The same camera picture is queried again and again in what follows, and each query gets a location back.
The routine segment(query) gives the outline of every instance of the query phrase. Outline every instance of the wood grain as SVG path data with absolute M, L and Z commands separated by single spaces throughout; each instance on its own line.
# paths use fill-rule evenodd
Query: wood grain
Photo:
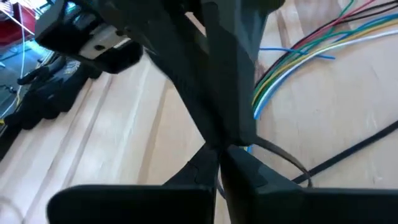
M 355 6 L 365 1 L 357 0 Z M 261 45 L 290 47 L 348 3 L 286 0 L 269 16 Z M 329 52 L 334 61 L 307 63 L 266 106 L 257 121 L 258 134 L 311 168 L 392 123 L 398 117 L 397 46 L 396 37 L 386 37 Z M 260 52 L 256 77 L 282 54 Z M 20 223 L 19 216 L 25 223 L 45 223 L 48 199 L 72 185 L 162 184 L 202 144 L 177 91 L 144 57 L 119 75 L 103 74 L 88 82 L 69 113 L 21 132 L 0 163 L 0 223 Z M 317 175 L 314 183 L 398 188 L 397 145 L 393 133 Z M 288 178 L 300 174 L 258 147 L 254 155 Z M 220 197 L 215 223 L 229 223 Z

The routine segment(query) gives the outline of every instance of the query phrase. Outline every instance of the white wire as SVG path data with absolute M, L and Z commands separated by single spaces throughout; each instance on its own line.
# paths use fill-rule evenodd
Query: white wire
M 12 19 L 14 22 L 16 22 L 18 25 L 20 25 L 23 29 L 25 29 L 27 32 L 29 32 L 32 35 L 35 35 L 32 31 L 30 31 L 26 26 L 22 25 L 18 20 L 16 20 L 14 17 L 12 17 L 10 14 L 8 14 L 7 12 L 3 11 L 0 9 L 0 11 L 2 13 L 4 13 L 6 16 L 8 16 L 8 18 Z
M 19 15 L 21 15 L 21 25 L 23 26 L 24 17 L 22 16 L 22 10 L 20 4 L 18 4 L 18 8 L 19 8 Z M 20 75 L 21 78 L 24 76 L 24 67 L 25 67 L 25 31 L 24 28 L 22 27 L 22 66 L 21 66 L 21 75 Z
M 19 75 L 21 78 L 24 76 L 24 68 L 25 68 L 25 31 L 24 31 L 24 19 L 22 16 L 22 11 L 21 11 L 21 5 L 18 4 L 18 8 L 19 8 L 19 15 L 21 15 L 21 29 L 22 29 L 22 65 L 21 65 L 21 74 Z M 18 91 L 17 91 L 17 95 L 19 95 L 21 93 L 21 88 L 22 86 L 19 86 Z M 0 118 L 3 119 L 4 115 L 7 114 L 7 112 L 9 110 L 11 110 L 11 108 L 14 106 L 14 104 L 16 103 L 17 98 L 15 97 L 14 100 L 12 101 L 12 103 L 7 107 L 7 109 L 0 115 Z
M 312 58 L 316 57 L 317 55 L 320 55 L 320 54 L 322 54 L 322 53 L 324 53 L 324 52 L 327 52 L 327 51 L 329 51 L 329 50 L 333 50 L 333 49 L 336 49 L 336 48 L 340 48 L 340 47 L 344 47 L 344 46 L 347 46 L 347 45 L 356 44 L 356 43 L 360 43 L 360 42 L 364 42 L 364 41 L 368 41 L 368 40 L 378 39 L 378 38 L 380 38 L 380 37 L 385 37 L 385 36 L 388 36 L 388 35 L 395 35 L 395 34 L 398 34 L 398 29 L 397 29 L 397 30 L 392 30 L 392 31 L 389 31 L 389 32 L 384 32 L 384 33 L 381 33 L 381 34 L 372 35 L 372 36 L 369 36 L 369 37 L 363 37 L 363 38 L 360 38 L 360 39 L 351 40 L 351 41 L 348 41 L 348 42 L 345 42 L 345 43 L 342 43 L 342 44 L 337 44 L 337 45 L 334 45 L 334 46 L 325 48 L 325 49 L 323 49 L 323 50 L 319 50 L 318 52 L 312 53 L 309 57 L 307 57 L 306 59 L 302 60 L 302 61 L 299 62 L 298 64 L 294 65 L 291 69 L 289 69 L 289 70 L 287 70 L 285 73 L 283 73 L 283 74 L 282 74 L 282 75 L 281 75 L 281 76 L 268 88 L 268 90 L 267 90 L 267 91 L 264 93 L 264 95 L 261 97 L 260 102 L 259 102 L 259 104 L 257 105 L 257 108 L 254 110 L 254 117 L 256 118 L 256 117 L 259 115 L 259 113 L 261 112 L 261 110 L 262 110 L 262 108 L 263 108 L 262 104 L 264 103 L 264 100 L 267 99 L 267 98 L 269 97 L 270 94 L 272 94 L 274 88 L 275 88 L 276 86 L 278 86 L 278 84 L 279 84 L 280 82 L 282 82 L 286 76 L 290 75 L 292 72 L 294 72 L 294 70 L 296 70 L 297 68 L 299 68 L 299 66 L 303 65 L 305 62 L 307 62 L 307 61 L 311 60 Z

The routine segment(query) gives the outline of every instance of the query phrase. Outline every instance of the colored wire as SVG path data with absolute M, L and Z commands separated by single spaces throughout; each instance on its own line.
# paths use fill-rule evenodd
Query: colored wire
M 398 13 L 391 14 L 391 15 L 388 15 L 388 16 L 379 17 L 377 19 L 371 20 L 371 21 L 359 26 L 357 29 L 363 29 L 363 28 L 366 28 L 367 26 L 371 26 L 371 25 L 373 25 L 373 24 L 375 24 L 377 22 L 387 22 L 387 21 L 390 21 L 390 20 L 393 20 L 393 19 L 397 19 L 397 18 L 398 18 Z M 337 39 L 336 42 L 338 42 L 340 40 L 343 40 L 343 39 L 349 37 L 350 35 L 351 34 L 346 34 L 346 35 L 340 37 L 339 39 Z
M 19 14 L 21 15 L 21 29 L 22 29 L 22 65 L 21 65 L 21 74 L 20 77 L 22 78 L 24 76 L 24 67 L 25 67 L 25 30 L 24 30 L 24 19 L 22 16 L 22 10 L 21 10 L 21 5 L 18 4 L 18 8 L 19 8 Z M 14 98 L 14 100 L 12 101 L 12 103 L 7 107 L 7 109 L 0 115 L 0 124 L 4 124 L 4 120 L 3 117 L 7 114 L 7 112 L 9 110 L 11 110 L 13 105 L 18 106 L 19 103 L 21 102 L 21 86 L 19 86 L 18 91 L 17 91 L 17 96 Z
M 296 64 L 292 68 L 290 68 L 288 71 L 286 71 L 283 75 L 281 75 L 278 78 L 278 80 L 275 83 L 272 84 L 272 86 L 262 96 L 262 98 L 260 100 L 260 104 L 259 104 L 259 106 L 256 108 L 256 110 L 254 112 L 254 116 L 255 117 L 259 116 L 259 113 L 261 112 L 261 110 L 265 106 L 266 99 L 270 98 L 271 93 L 276 89 L 275 87 L 277 85 L 279 85 L 280 83 L 282 83 L 283 80 L 287 76 L 289 76 L 292 72 L 294 72 L 297 68 L 299 68 L 299 66 L 303 65 L 305 62 L 307 62 L 307 61 L 311 60 L 312 58 L 314 58 L 314 56 L 322 54 L 322 53 L 327 52 L 329 50 L 333 50 L 333 49 L 336 49 L 336 48 L 344 47 L 344 46 L 347 46 L 347 45 L 357 44 L 357 43 L 360 43 L 360 42 L 365 42 L 365 41 L 369 41 L 369 40 L 385 37 L 385 36 L 388 36 L 388 35 L 396 35 L 396 34 L 398 34 L 398 30 L 392 30 L 392 31 L 389 31 L 389 32 L 384 32 L 384 33 L 377 34 L 377 35 L 372 35 L 372 36 L 369 36 L 369 37 L 363 37 L 363 38 L 360 38 L 360 39 L 350 40 L 350 41 L 347 41 L 347 42 L 342 42 L 342 43 L 338 42 L 338 43 L 335 43 L 335 44 L 331 44 L 329 47 L 320 49 L 320 50 L 310 54 L 308 57 L 303 59 L 301 62 L 299 62 L 298 64 Z
M 338 15 L 338 18 L 342 17 L 349 9 L 350 7 L 354 4 L 355 0 L 351 0 L 348 5 L 341 11 L 341 13 Z M 336 27 L 333 26 L 332 28 L 330 28 L 330 30 L 325 34 L 325 35 L 330 35 L 335 31 Z M 314 47 L 316 47 L 319 44 L 313 44 L 311 45 L 306 52 L 309 52 L 311 49 L 313 49 Z
M 371 4 L 371 3 L 374 2 L 374 1 L 375 1 L 375 0 L 368 0 L 366 3 L 364 3 L 362 6 L 359 6 L 357 9 L 354 9 L 352 12 L 350 12 L 350 13 L 344 15 L 344 16 L 341 16 L 341 17 L 338 18 L 335 22 L 332 22 L 331 24 L 325 26 L 324 28 L 322 28 L 322 29 L 316 31 L 316 33 L 314 33 L 314 34 L 309 35 L 309 36 L 305 39 L 305 41 L 312 40 L 314 37 L 316 37 L 317 35 L 321 34 L 324 30 L 332 28 L 335 24 L 337 24 L 337 23 L 339 23 L 340 21 L 346 19 L 347 17 L 349 17 L 350 15 L 354 14 L 355 12 L 360 11 L 361 9 L 365 8 L 366 6 L 368 6 L 369 4 Z
M 381 24 L 381 25 L 379 25 L 379 26 L 377 26 L 377 27 L 373 27 L 372 29 L 368 29 L 368 30 L 362 31 L 362 32 L 359 33 L 359 34 L 356 34 L 356 35 L 354 35 L 354 36 L 352 36 L 352 37 L 349 37 L 349 38 L 347 38 L 347 40 L 352 40 L 352 39 L 354 39 L 354 38 L 357 38 L 357 37 L 360 37 L 360 36 L 362 36 L 362 35 L 368 34 L 368 33 L 372 32 L 372 31 L 375 31 L 375 30 L 378 30 L 378 29 L 382 29 L 382 28 L 384 28 L 384 27 L 391 26 L 391 25 L 396 24 L 396 23 L 398 23 L 398 21 L 391 21 L 391 22 L 387 22 L 387 23 L 385 23 L 385 24 Z M 280 72 L 283 72 L 283 70 L 285 70 L 285 69 L 291 67 L 294 63 L 301 62 L 304 58 L 305 58 L 305 57 L 299 58 L 299 59 L 297 59 L 296 61 L 291 62 L 290 64 L 286 65 L 284 68 L 278 70 L 278 72 L 275 72 L 275 74 L 273 74 L 273 77 L 270 78 L 269 80 L 273 80 L 273 79 L 277 76 L 277 74 L 279 74 Z M 254 108 L 257 108 L 259 104 L 260 104 L 260 100 L 257 101 L 257 103 L 254 105 Z
M 390 7 L 390 8 L 387 8 L 387 9 L 384 9 L 384 10 L 381 10 L 381 11 L 379 11 L 379 12 L 375 12 L 375 13 L 368 14 L 368 15 L 361 16 L 361 17 L 356 17 L 356 16 L 361 15 L 361 14 L 363 14 L 363 13 L 365 13 L 365 12 L 370 12 L 370 11 L 373 11 L 373 10 L 375 10 L 375 9 L 379 9 L 379 8 L 382 8 L 382 7 L 386 7 L 386 6 L 389 6 L 389 5 L 392 5 L 392 4 L 397 4 L 397 5 L 392 6 L 392 7 Z M 354 14 L 352 14 L 352 15 L 350 15 L 350 16 L 347 17 L 347 18 L 350 18 L 350 19 L 344 19 L 343 21 L 337 22 L 337 23 L 335 24 L 335 26 L 340 25 L 340 24 L 345 24 L 345 23 L 348 23 L 348 22 L 352 22 L 352 21 L 357 21 L 357 20 L 364 19 L 364 18 L 371 17 L 371 16 L 376 16 L 376 15 L 382 14 L 382 13 L 384 13 L 384 12 L 393 10 L 393 9 L 395 9 L 395 8 L 397 8 L 397 7 L 398 7 L 398 0 L 393 0 L 393 1 L 385 2 L 385 3 L 379 4 L 379 5 L 376 5 L 376 6 L 373 6 L 373 7 L 369 7 L 369 8 L 367 8 L 367 9 L 364 9 L 364 10 L 360 11 L 360 12 L 356 12 L 356 13 L 354 13 Z M 333 19 L 332 21 L 327 22 L 326 24 L 323 24 L 321 27 L 319 27 L 319 28 L 317 28 L 315 31 L 313 31 L 310 35 L 316 33 L 316 32 L 319 31 L 320 29 L 322 29 L 322 28 L 324 28 L 324 27 L 330 25 L 331 23 L 335 22 L 336 20 L 337 20 L 337 19 Z M 303 37 L 303 38 L 302 38 L 301 40 L 299 40 L 292 48 L 293 48 L 293 49 L 296 48 L 300 43 L 302 43 L 303 41 L 305 41 L 306 38 L 307 38 L 307 37 Z M 258 86 L 261 84 L 261 81 L 263 81 L 263 79 L 265 79 L 265 77 L 270 73 L 270 71 L 272 71 L 272 70 L 274 69 L 274 67 L 275 67 L 276 65 L 278 65 L 278 64 L 279 64 L 283 59 L 285 59 L 288 55 L 290 55 L 290 53 L 287 52 L 287 53 L 285 53 L 283 56 L 281 56 L 276 62 L 274 62 L 274 64 L 272 64 L 272 65 L 268 68 L 268 70 L 262 74 L 261 78 L 258 79 L 258 81 L 256 82 L 256 87 L 258 87 Z
M 300 54 L 300 55 L 307 55 L 308 52 L 302 52 L 299 50 L 294 50 L 294 49 L 287 49 L 283 47 L 261 47 L 260 50 L 278 50 L 278 51 L 285 51 L 285 52 L 290 52 L 290 53 L 295 53 L 295 54 Z M 329 55 L 317 55 L 319 58 L 324 58 L 324 59 L 336 59 L 334 56 L 329 56 Z
M 381 29 L 381 28 L 383 28 L 383 27 L 387 27 L 387 26 L 390 26 L 390 25 L 395 24 L 395 23 L 396 23 L 396 21 L 387 22 L 387 23 L 385 23 L 384 25 L 381 24 L 381 25 L 378 25 L 378 26 L 376 26 L 376 27 L 370 28 L 370 29 L 366 30 L 366 32 L 367 32 L 367 33 L 368 33 L 368 32 L 372 32 L 372 31 L 374 31 L 374 30 L 376 30 L 376 29 Z M 331 34 L 330 36 L 340 35 L 340 34 L 346 34 L 346 33 L 351 33 L 351 32 L 363 32 L 363 30 L 364 30 L 364 29 L 362 29 L 362 28 L 359 29 L 358 31 L 356 31 L 356 30 L 354 30 L 354 31 L 348 30 L 348 31 L 343 31 L 343 32 L 338 32 L 338 33 L 335 33 L 335 34 Z M 321 38 L 320 40 L 330 38 L 330 36 L 323 37 L 323 38 Z M 293 66 L 294 63 L 300 62 L 300 61 L 303 60 L 305 57 L 306 57 L 306 56 L 303 56 L 302 58 L 299 58 L 299 59 L 297 59 L 297 60 L 295 60 L 295 61 L 293 61 L 293 62 L 290 62 L 290 63 L 287 64 L 287 65 L 284 65 L 282 68 L 279 68 L 277 71 L 275 71 L 274 73 L 272 73 L 272 75 L 271 75 L 267 80 L 264 80 L 264 82 L 262 82 L 261 86 L 259 86 L 259 88 L 256 88 L 256 90 L 255 90 L 256 92 L 255 92 L 255 94 L 254 94 L 254 99 L 253 99 L 253 101 L 252 101 L 252 104 L 256 107 L 256 104 L 257 104 L 256 102 L 257 102 L 258 99 L 259 99 L 259 95 L 261 94 L 261 91 L 264 90 L 264 89 L 266 88 L 266 86 L 267 86 L 276 76 L 278 76 L 280 73 L 282 73 L 284 70 L 288 69 L 289 67 Z

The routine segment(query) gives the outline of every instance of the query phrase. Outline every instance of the yellow wire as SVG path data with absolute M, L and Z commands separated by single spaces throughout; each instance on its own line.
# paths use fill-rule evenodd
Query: yellow wire
M 17 91 L 17 106 L 19 106 L 19 103 L 21 102 L 21 89 L 18 89 Z
M 382 29 L 382 28 L 385 28 L 385 27 L 388 27 L 388 26 L 392 26 L 392 25 L 395 25 L 395 24 L 398 24 L 398 21 L 390 21 L 390 22 L 387 22 L 387 23 L 385 23 L 385 24 L 381 24 L 381 25 L 375 26 L 375 27 L 373 27 L 373 28 L 370 28 L 370 29 L 368 29 L 368 30 L 364 30 L 364 31 L 362 31 L 362 32 L 360 32 L 360 33 L 358 33 L 358 34 L 354 34 L 354 35 L 352 35 L 352 36 L 350 36 L 350 37 L 347 37 L 347 38 L 345 38 L 345 39 L 343 39 L 343 40 L 341 40 L 341 41 L 339 41 L 339 42 L 332 43 L 332 44 L 329 44 L 329 45 L 327 45 L 327 46 L 325 46 L 325 47 L 322 47 L 322 48 L 320 48 L 320 49 L 316 49 L 316 50 L 314 50 L 314 51 L 311 51 L 309 54 L 303 55 L 302 57 L 300 57 L 300 58 L 294 60 L 293 62 L 288 63 L 287 65 L 285 65 L 285 66 L 283 66 L 282 68 L 280 68 L 280 69 L 278 69 L 277 71 L 275 71 L 275 73 L 272 74 L 272 75 L 261 85 L 259 91 L 257 91 L 257 93 L 254 95 L 254 98 L 253 98 L 253 101 L 252 101 L 252 105 L 253 105 L 254 102 L 256 101 L 256 99 L 257 99 L 257 97 L 259 96 L 260 92 L 266 87 L 266 85 L 267 85 L 271 80 L 273 80 L 276 76 L 278 76 L 278 75 L 279 75 L 280 73 L 282 73 L 284 70 L 289 69 L 290 67 L 294 66 L 295 64 L 297 64 L 297 63 L 301 62 L 302 60 L 306 59 L 307 57 L 311 56 L 312 53 L 318 52 L 318 51 L 320 51 L 320 50 L 326 49 L 326 48 L 328 48 L 328 47 L 331 47 L 331 46 L 334 46 L 334 45 L 337 45 L 337 44 L 341 44 L 341 43 L 343 43 L 343 42 L 347 42 L 347 41 L 350 41 L 350 40 L 353 40 L 353 39 L 357 39 L 358 37 L 361 37 L 361 36 L 363 36 L 363 35 L 366 35 L 366 34 L 368 34 L 368 33 L 370 33 L 370 32 L 373 32 L 373 31 L 376 31 L 376 30 L 379 30 L 379 29 Z

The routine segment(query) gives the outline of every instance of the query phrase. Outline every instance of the black strap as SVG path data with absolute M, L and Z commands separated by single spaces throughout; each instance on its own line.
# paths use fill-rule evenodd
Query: black strap
M 290 153 L 287 151 L 283 150 L 279 146 L 275 145 L 274 143 L 265 140 L 263 138 L 260 138 L 259 136 L 256 136 L 253 140 L 253 144 L 256 144 L 272 153 L 275 155 L 278 155 L 285 160 L 289 161 L 291 164 L 293 164 L 295 167 L 297 167 L 301 172 L 303 172 L 302 176 L 305 180 L 308 180 L 308 187 L 312 187 L 312 181 L 311 181 L 311 175 L 310 173 L 306 170 L 306 168 L 301 164 L 299 160 L 297 160 L 294 156 L 292 156 Z
M 322 162 L 321 164 L 317 165 L 316 167 L 312 168 L 309 170 L 309 174 L 311 177 L 314 175 L 319 174 L 320 172 L 324 171 L 325 169 L 335 165 L 336 163 L 342 161 L 343 159 L 346 159 L 348 156 L 354 154 L 355 152 L 360 151 L 361 149 L 364 149 L 365 147 L 369 146 L 370 144 L 386 137 L 387 135 L 393 133 L 396 129 L 398 129 L 398 121 L 392 123 L 390 126 L 384 128 L 383 130 L 379 131 L 375 135 L 361 141 L 360 143 L 354 145 L 353 147 L 350 147 L 343 152 L 337 154 L 336 156 L 328 159 L 325 162 Z M 296 178 L 294 178 L 292 181 L 295 182 L 296 184 L 301 184 L 305 180 L 307 180 L 306 175 L 300 175 Z

